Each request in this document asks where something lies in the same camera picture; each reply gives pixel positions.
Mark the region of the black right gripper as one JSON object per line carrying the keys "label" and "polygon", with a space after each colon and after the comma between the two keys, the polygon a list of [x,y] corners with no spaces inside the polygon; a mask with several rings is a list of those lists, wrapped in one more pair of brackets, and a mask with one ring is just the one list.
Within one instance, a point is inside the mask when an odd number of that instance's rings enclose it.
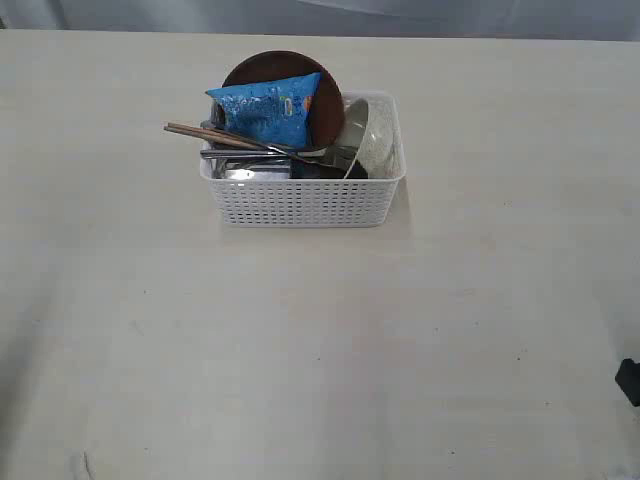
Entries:
{"label": "black right gripper", "polygon": [[621,361],[615,375],[616,384],[632,406],[640,405],[640,364],[631,358]]}

